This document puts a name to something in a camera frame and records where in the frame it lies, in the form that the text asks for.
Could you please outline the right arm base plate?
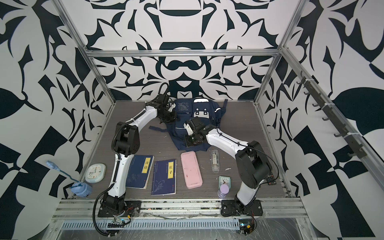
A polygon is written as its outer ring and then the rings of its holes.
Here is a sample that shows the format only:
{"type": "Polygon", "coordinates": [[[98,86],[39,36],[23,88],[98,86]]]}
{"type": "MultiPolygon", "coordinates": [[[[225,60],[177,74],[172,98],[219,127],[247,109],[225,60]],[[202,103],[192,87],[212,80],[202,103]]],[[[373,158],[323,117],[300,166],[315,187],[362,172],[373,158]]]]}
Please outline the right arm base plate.
{"type": "Polygon", "coordinates": [[[231,216],[262,216],[263,208],[259,200],[252,200],[248,205],[243,205],[239,200],[222,200],[221,215],[223,217],[231,216]]]}

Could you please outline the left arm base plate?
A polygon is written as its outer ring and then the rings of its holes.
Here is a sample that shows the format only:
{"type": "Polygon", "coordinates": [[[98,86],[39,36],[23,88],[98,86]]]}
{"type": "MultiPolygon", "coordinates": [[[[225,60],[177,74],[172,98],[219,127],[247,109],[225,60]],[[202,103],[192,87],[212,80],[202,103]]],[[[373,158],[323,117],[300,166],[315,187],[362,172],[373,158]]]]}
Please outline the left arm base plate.
{"type": "Polygon", "coordinates": [[[128,216],[133,217],[136,214],[139,214],[141,211],[141,201],[120,201],[117,204],[108,204],[104,200],[101,201],[101,206],[97,217],[99,218],[126,218],[128,216]]]}

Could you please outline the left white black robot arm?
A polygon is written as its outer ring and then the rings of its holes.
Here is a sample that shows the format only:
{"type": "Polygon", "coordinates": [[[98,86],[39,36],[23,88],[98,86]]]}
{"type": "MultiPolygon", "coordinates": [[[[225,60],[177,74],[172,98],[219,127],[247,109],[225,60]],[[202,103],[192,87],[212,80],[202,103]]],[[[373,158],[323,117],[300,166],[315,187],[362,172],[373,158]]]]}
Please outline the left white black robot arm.
{"type": "Polygon", "coordinates": [[[115,165],[110,186],[103,193],[102,210],[119,216],[125,211],[126,180],[134,155],[140,149],[140,131],[153,119],[172,123],[176,120],[175,104],[168,94],[158,94],[136,116],[116,127],[111,148],[115,154],[115,165]]]}

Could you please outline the navy blue school backpack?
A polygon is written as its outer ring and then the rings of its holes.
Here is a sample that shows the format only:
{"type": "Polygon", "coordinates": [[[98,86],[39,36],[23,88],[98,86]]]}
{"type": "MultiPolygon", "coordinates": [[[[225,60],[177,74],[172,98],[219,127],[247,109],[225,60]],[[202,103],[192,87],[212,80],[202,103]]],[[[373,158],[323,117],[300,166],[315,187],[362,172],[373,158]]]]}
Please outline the navy blue school backpack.
{"type": "Polygon", "coordinates": [[[177,99],[175,101],[176,120],[166,123],[166,128],[150,126],[149,129],[169,133],[179,151],[207,151],[211,145],[203,137],[205,127],[218,128],[226,113],[228,100],[222,106],[205,98],[177,99]]]}

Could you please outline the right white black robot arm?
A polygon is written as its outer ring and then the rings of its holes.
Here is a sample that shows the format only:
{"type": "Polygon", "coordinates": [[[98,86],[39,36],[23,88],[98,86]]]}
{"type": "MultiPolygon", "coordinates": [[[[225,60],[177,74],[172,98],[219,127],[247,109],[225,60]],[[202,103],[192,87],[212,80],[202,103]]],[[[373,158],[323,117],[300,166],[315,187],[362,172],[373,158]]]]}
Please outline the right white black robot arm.
{"type": "Polygon", "coordinates": [[[250,143],[238,140],[222,132],[214,125],[205,125],[201,118],[195,117],[184,123],[188,136],[187,146],[197,146],[207,143],[219,148],[236,160],[241,187],[236,194],[235,203],[238,207],[250,207],[260,185],[265,184],[273,167],[272,158],[264,153],[257,141],[250,143]]]}

